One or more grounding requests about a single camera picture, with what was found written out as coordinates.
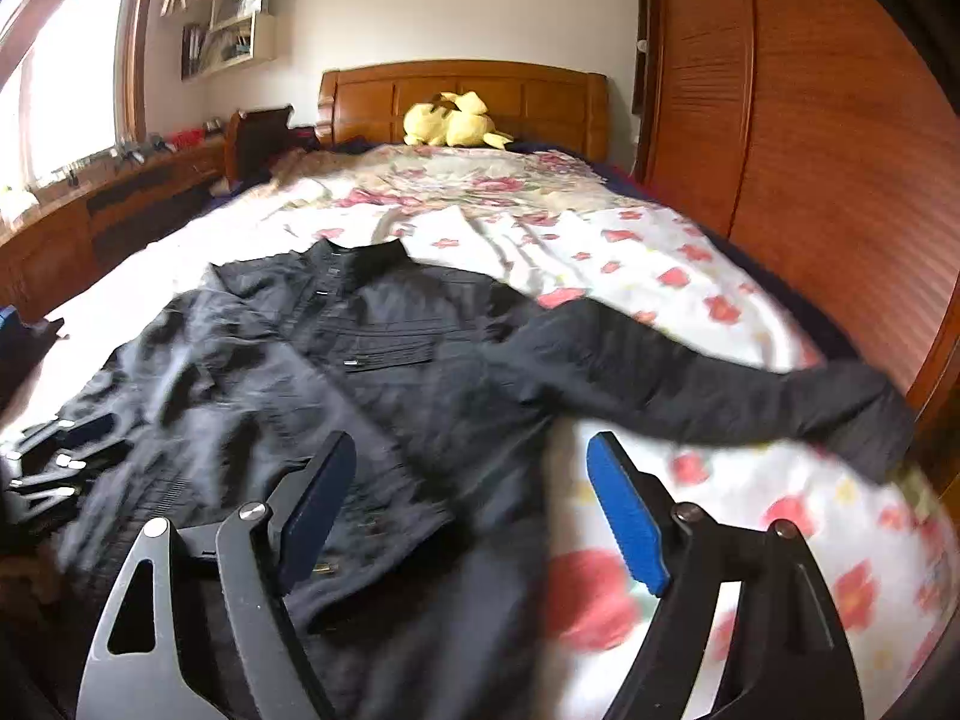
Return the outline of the black jacket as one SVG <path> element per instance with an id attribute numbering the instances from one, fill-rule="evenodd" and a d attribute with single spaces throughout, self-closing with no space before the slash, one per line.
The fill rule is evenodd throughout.
<path id="1" fill-rule="evenodd" d="M 601 302 L 545 309 L 402 244 L 215 266 L 117 348 L 64 417 L 128 444 L 55 548 L 88 605 L 133 535 L 267 496 L 334 431 L 358 450 L 325 550 L 286 600 L 345 718 L 526 718 L 548 564 L 540 461 L 558 416 L 682 445 L 820 445 L 871 481 L 914 418 L 882 372 L 775 374 Z"/>

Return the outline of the wooden desk cabinet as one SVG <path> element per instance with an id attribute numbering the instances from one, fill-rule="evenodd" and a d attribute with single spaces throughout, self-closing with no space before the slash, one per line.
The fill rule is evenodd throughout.
<path id="1" fill-rule="evenodd" d="M 189 223 L 210 202 L 224 141 L 167 153 L 49 205 L 2 239 L 2 302 L 34 322 L 130 255 Z"/>

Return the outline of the red bowl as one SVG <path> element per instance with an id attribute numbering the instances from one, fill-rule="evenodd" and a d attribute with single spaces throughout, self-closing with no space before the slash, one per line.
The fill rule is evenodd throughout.
<path id="1" fill-rule="evenodd" d="M 179 132 L 171 133 L 164 137 L 164 143 L 172 151 L 181 151 L 181 149 L 195 148 L 205 140 L 205 130 L 202 127 L 186 128 Z"/>

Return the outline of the wooden chair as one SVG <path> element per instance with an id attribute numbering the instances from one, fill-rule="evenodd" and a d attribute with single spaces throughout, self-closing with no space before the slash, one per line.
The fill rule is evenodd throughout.
<path id="1" fill-rule="evenodd" d="M 231 187 L 258 176 L 290 144 L 291 106 L 236 110 L 224 131 L 224 177 Z"/>

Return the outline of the floral bed sheet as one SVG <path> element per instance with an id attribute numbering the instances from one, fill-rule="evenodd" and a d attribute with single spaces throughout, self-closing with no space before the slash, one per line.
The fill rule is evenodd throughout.
<path id="1" fill-rule="evenodd" d="M 398 242 L 420 265 L 480 273 L 551 309 L 612 307 L 706 356 L 776 372 L 827 364 L 794 310 L 766 294 L 677 211 L 613 193 L 561 151 L 381 146 L 298 156 L 273 181 L 124 260 L 62 309 L 28 418 L 64 406 L 174 298 L 215 266 Z M 596 718 L 649 628 L 654 598 L 626 575 L 586 479 L 590 418 L 558 416 L 540 468 L 548 564 L 529 717 Z M 52 610 L 2 626 L 2 712 L 70 717 L 99 605 L 68 578 Z"/>

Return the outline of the yellow plush toy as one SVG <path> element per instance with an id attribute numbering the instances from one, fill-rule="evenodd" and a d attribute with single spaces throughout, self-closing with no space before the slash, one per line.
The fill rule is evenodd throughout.
<path id="1" fill-rule="evenodd" d="M 496 128 L 487 105 L 475 91 L 435 94 L 404 115 L 405 145 L 505 149 L 512 142 L 511 135 Z"/>

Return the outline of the wooden louvered wardrobe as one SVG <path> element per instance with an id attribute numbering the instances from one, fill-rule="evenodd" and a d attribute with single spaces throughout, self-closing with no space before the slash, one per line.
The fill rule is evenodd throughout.
<path id="1" fill-rule="evenodd" d="M 651 0 L 643 179 L 843 328 L 958 388 L 958 121 L 877 0 Z"/>

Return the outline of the window with wooden frame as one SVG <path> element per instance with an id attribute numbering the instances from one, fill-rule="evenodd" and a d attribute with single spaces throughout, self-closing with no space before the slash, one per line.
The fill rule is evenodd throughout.
<path id="1" fill-rule="evenodd" d="M 43 187 L 130 127 L 121 47 L 133 0 L 64 0 L 2 85 L 2 195 Z"/>

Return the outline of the white wall shelf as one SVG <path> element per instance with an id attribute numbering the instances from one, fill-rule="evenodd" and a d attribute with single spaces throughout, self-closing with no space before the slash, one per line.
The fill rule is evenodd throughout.
<path id="1" fill-rule="evenodd" d="M 205 20 L 182 28 L 181 78 L 200 80 L 275 59 L 274 0 L 200 0 Z"/>

